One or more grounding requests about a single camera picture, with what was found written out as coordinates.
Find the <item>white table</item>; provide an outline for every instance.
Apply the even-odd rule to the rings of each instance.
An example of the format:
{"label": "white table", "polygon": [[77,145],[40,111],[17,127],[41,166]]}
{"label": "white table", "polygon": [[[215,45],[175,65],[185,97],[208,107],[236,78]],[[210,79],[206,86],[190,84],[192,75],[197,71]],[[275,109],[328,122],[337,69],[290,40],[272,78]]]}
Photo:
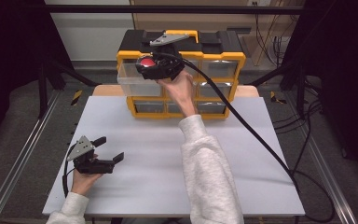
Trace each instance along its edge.
{"label": "white table", "polygon": [[[237,97],[233,106],[284,160],[266,105],[261,97]],[[135,119],[124,96],[91,96],[72,144],[106,136],[97,147],[100,160],[124,152],[124,161],[104,175],[89,193],[86,214],[93,217],[188,217],[179,147],[184,137],[179,119]],[[301,201],[290,177],[269,152],[230,114],[224,120],[205,120],[207,131],[226,152],[247,217],[303,216]],[[70,162],[68,170],[73,168]],[[44,215],[60,210],[63,163],[48,196]],[[71,188],[72,176],[68,176]]]}

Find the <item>yellow storage drawer cabinet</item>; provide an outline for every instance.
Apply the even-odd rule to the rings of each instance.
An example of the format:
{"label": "yellow storage drawer cabinet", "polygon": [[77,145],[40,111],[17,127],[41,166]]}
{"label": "yellow storage drawer cabinet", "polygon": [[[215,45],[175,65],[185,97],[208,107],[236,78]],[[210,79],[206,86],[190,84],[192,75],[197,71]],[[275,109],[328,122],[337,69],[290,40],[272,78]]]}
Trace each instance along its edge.
{"label": "yellow storage drawer cabinet", "polygon": [[[150,55],[156,49],[150,46],[150,42],[170,34],[188,35],[188,38],[174,42],[175,48],[183,59],[197,66],[232,102],[238,86],[238,75],[246,61],[235,32],[128,30],[117,53],[117,83],[127,96],[132,115],[145,119],[182,117],[179,108],[159,84],[155,80],[144,79],[135,66],[139,58]],[[193,76],[194,100],[202,118],[225,119],[229,111],[207,80],[190,67],[186,66],[185,70]]]}

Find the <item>cable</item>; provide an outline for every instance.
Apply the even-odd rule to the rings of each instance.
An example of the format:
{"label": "cable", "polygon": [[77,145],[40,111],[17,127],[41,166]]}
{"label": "cable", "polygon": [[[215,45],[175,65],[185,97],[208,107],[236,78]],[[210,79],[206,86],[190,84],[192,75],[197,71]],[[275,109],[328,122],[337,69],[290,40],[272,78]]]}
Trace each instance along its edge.
{"label": "cable", "polygon": [[292,128],[292,129],[289,129],[289,130],[284,131],[284,132],[276,133],[276,134],[278,135],[278,134],[283,134],[283,133],[290,133],[292,130],[295,130],[295,129],[303,126],[305,123],[306,123],[306,121],[302,122],[300,125],[297,125],[296,127]]}
{"label": "cable", "polygon": [[267,53],[268,53],[268,59],[269,59],[269,61],[270,62],[272,62],[273,64],[275,64],[275,65],[277,65],[277,63],[275,63],[273,60],[272,60],[272,57],[271,57],[271,54],[269,53],[269,49],[270,49],[270,46],[268,46],[268,50],[267,50]]}
{"label": "cable", "polygon": [[227,106],[227,108],[232,112],[232,114],[240,121],[240,123],[245,126],[245,128],[269,151],[269,153],[275,158],[275,160],[278,161],[278,163],[281,165],[281,167],[284,169],[284,171],[289,175],[289,177],[292,179],[293,184],[296,187],[296,191],[299,192],[298,184],[296,180],[294,179],[293,175],[290,173],[289,168],[286,166],[286,164],[281,160],[281,158],[275,153],[275,151],[264,141],[263,138],[261,138],[260,135],[243,119],[243,117],[235,110],[235,108],[231,105],[231,103],[226,99],[225,95],[217,88],[216,84],[207,76],[205,75],[199,68],[194,65],[193,63],[189,62],[186,59],[181,59],[176,56],[173,56],[171,54],[166,53],[156,53],[153,52],[154,55],[167,57],[175,60],[179,60],[185,65],[189,66],[190,68],[194,69],[195,71],[199,72],[207,81],[207,83],[213,88],[213,90],[217,93],[217,95],[220,97],[220,99],[223,101],[223,103]]}
{"label": "cable", "polygon": [[292,117],[294,117],[296,114],[294,114],[294,115],[292,115],[292,116],[290,116],[289,118],[287,118],[287,119],[280,119],[280,120],[277,120],[277,121],[273,121],[272,123],[279,123],[279,122],[284,122],[284,121],[287,121],[287,120],[289,120],[289,119],[291,119]]}
{"label": "cable", "polygon": [[63,166],[63,176],[62,176],[62,188],[63,188],[63,194],[66,196],[68,196],[68,175],[75,169],[72,169],[69,173],[67,172],[68,170],[68,160],[67,158],[69,157],[69,154],[71,154],[72,150],[75,148],[75,145],[71,146],[68,150],[68,153],[66,154],[65,157],[65,165]]}
{"label": "cable", "polygon": [[[308,107],[308,111],[311,111],[311,110],[312,110],[312,105],[313,105],[314,103],[316,103],[316,102],[319,102],[319,100],[316,100],[316,101],[312,102],[312,103],[310,104],[310,106]],[[308,119],[307,119],[307,122],[308,122],[308,133],[307,133],[307,137],[305,138],[304,144],[303,144],[303,146],[302,146],[302,148],[301,148],[301,150],[300,150],[300,155],[298,156],[298,159],[297,159],[297,161],[296,161],[295,168],[293,168],[292,175],[293,175],[294,172],[296,171],[297,166],[299,165],[299,163],[300,163],[300,161],[301,161],[301,158],[302,158],[302,155],[303,155],[303,153],[304,153],[304,151],[305,151],[305,147],[306,147],[306,145],[307,145],[307,143],[308,143],[308,140],[310,139],[310,113],[307,114],[307,118],[308,118]]]}
{"label": "cable", "polygon": [[331,220],[333,220],[333,218],[336,216],[336,213],[335,213],[335,211],[334,211],[334,203],[333,203],[333,200],[331,199],[329,193],[324,189],[324,187],[323,187],[322,185],[320,185],[318,182],[316,182],[316,180],[314,180],[314,179],[313,179],[312,177],[310,177],[309,175],[307,175],[307,174],[305,174],[305,173],[303,173],[303,172],[301,172],[301,171],[298,171],[298,170],[294,171],[294,173],[305,176],[307,179],[309,179],[310,181],[312,181],[316,186],[318,186],[319,189],[321,189],[321,190],[324,192],[324,194],[327,196],[327,199],[328,199],[328,201],[330,202],[330,205],[331,205],[331,208],[332,208],[332,209],[331,209],[332,211],[331,211],[330,217],[328,217],[328,218],[326,218],[326,219],[322,219],[322,220],[316,219],[315,217],[310,217],[310,216],[308,216],[307,214],[305,215],[305,217],[308,218],[308,219],[311,220],[311,221],[319,222],[319,223],[328,223],[328,222],[330,222]]}
{"label": "cable", "polygon": [[[314,111],[313,108],[312,108],[311,110],[307,111],[307,112],[305,113],[305,115],[313,115],[313,114],[317,111],[317,110]],[[291,121],[290,123],[284,124],[283,126],[275,127],[274,130],[279,130],[279,129],[288,127],[288,126],[290,126],[290,125],[296,123],[296,122],[299,121],[299,120],[301,120],[301,118],[295,119],[295,120]]]}
{"label": "cable", "polygon": [[214,84],[214,82],[208,77],[206,76],[202,71],[199,70],[199,68],[194,65],[193,63],[191,63],[190,61],[186,60],[186,59],[181,59],[181,58],[178,58],[176,56],[173,56],[171,54],[166,54],[166,53],[156,53],[156,52],[153,52],[152,54],[155,54],[155,55],[158,55],[158,56],[162,56],[162,57],[167,57],[167,58],[171,58],[171,59],[175,59],[175,60],[178,60],[182,63],[184,63],[185,65],[189,66],[190,68],[194,69],[195,71],[199,72],[207,81],[207,83],[213,88],[213,90],[216,92],[216,94],[220,97],[220,99],[223,101],[223,103],[225,103],[225,105],[227,106],[227,108],[232,112],[232,114],[240,121],[240,123],[242,123],[243,126],[245,126],[245,128],[271,153],[271,155],[278,161],[278,163],[282,166],[282,168],[284,169],[284,171],[289,175],[289,177],[292,179],[295,187],[296,187],[296,191],[297,193],[299,193],[299,188],[298,188],[298,184],[294,178],[294,174],[301,174],[305,177],[307,177],[309,180],[311,180],[313,183],[315,183],[327,196],[329,202],[331,203],[332,205],[332,214],[331,216],[328,218],[328,219],[316,219],[314,217],[310,217],[310,216],[307,216],[305,215],[305,217],[307,217],[308,219],[312,220],[312,221],[315,221],[315,222],[320,222],[320,223],[327,223],[329,221],[331,221],[334,216],[335,216],[335,213],[334,213],[334,203],[333,203],[333,200],[330,198],[328,192],[320,185],[318,184],[314,179],[312,179],[309,175],[306,175],[300,171],[298,171],[296,168],[302,158],[302,155],[303,155],[303,152],[305,150],[305,145],[307,144],[308,142],[308,139],[310,137],[310,112],[312,111],[312,109],[315,107],[315,106],[318,106],[318,105],[313,105],[315,104],[316,102],[319,102],[319,100],[316,100],[314,102],[312,102],[309,106],[309,110],[308,110],[308,123],[309,123],[309,132],[308,132],[308,135],[307,135],[307,138],[306,138],[306,141],[303,145],[303,147],[301,148],[301,153],[297,159],[297,162],[296,162],[296,166],[293,170],[289,170],[289,168],[283,163],[283,161],[281,160],[281,158],[272,150],[272,148],[264,141],[264,139],[262,139],[260,137],[260,135],[258,135],[258,133],[243,119],[243,117],[241,117],[241,115],[235,110],[235,108],[231,105],[231,103],[226,99],[226,97],[224,96],[224,94],[217,88],[217,86]]}
{"label": "cable", "polygon": [[257,40],[257,43],[260,46],[260,48],[263,50],[263,52],[267,56],[268,60],[271,63],[274,63],[274,64],[276,64],[276,63],[270,57],[269,50],[267,49],[266,45],[267,45],[267,39],[269,38],[269,33],[271,32],[272,26],[274,25],[274,23],[278,19],[278,17],[279,17],[279,15],[274,16],[274,19],[272,20],[271,25],[268,28],[266,41],[264,41],[263,36],[261,35],[260,29],[259,29],[259,26],[258,26],[258,14],[255,14],[255,39]]}

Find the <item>gray sweater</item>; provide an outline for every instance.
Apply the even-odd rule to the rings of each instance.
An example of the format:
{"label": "gray sweater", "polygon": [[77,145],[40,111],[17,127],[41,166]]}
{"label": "gray sweater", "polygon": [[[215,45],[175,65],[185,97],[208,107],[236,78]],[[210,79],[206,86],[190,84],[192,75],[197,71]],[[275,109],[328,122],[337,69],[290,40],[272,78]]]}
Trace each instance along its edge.
{"label": "gray sweater", "polygon": [[[234,179],[217,139],[206,133],[200,115],[182,119],[179,127],[186,140],[181,149],[191,222],[243,223]],[[52,213],[48,223],[85,223],[88,202],[70,192],[62,210]]]}

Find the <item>floor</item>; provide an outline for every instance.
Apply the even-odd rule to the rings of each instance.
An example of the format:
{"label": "floor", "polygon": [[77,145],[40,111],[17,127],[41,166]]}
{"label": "floor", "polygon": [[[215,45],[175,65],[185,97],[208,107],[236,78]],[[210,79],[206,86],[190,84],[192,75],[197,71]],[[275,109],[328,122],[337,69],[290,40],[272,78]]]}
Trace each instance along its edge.
{"label": "floor", "polygon": [[[88,77],[97,82],[115,83],[115,76],[112,74],[95,73],[88,74]],[[0,127],[0,195],[5,195],[0,200],[0,223],[44,223],[47,220],[41,211],[72,139],[82,109],[93,91],[92,87],[87,87],[70,77],[66,77],[66,81],[67,85],[63,91],[54,91],[49,88],[49,97],[56,99],[55,102],[51,102],[55,106],[50,111],[47,122],[38,124],[42,127],[39,135],[30,135],[38,122],[37,82],[20,87],[10,95],[10,109]],[[300,121],[279,128],[296,119],[293,106],[290,104],[293,93],[279,90],[276,81],[265,83],[257,88],[260,96],[265,99],[286,161],[289,167],[293,168],[305,140],[302,128],[307,127],[307,125],[299,126],[302,123]],[[82,90],[82,94],[77,104],[71,105],[75,92],[79,90]],[[312,90],[306,91],[305,98],[306,108],[311,102],[317,100]],[[354,223],[358,223],[358,164],[356,161],[342,157],[340,144],[322,108],[310,117],[310,121],[311,139],[337,181],[338,189],[341,190],[350,212],[354,215],[354,220],[356,220]],[[24,152],[24,146],[31,147],[28,153]],[[315,163],[310,147],[311,145],[306,147],[298,170],[311,176],[321,186],[325,186],[324,178],[317,162]],[[24,158],[22,162],[18,160],[19,155]],[[296,175],[296,179],[301,188],[300,197],[307,216],[327,219],[333,212],[335,216],[329,223],[353,223],[343,221],[343,217],[339,216],[340,211],[331,207],[324,192],[317,185],[302,175]],[[247,223],[295,223],[292,217],[247,217],[246,220]],[[108,222],[106,218],[97,219],[97,223],[105,222]],[[157,222],[143,219],[136,223]],[[186,221],[179,220],[179,223],[186,223]],[[299,223],[317,222],[308,217],[301,217]]]}

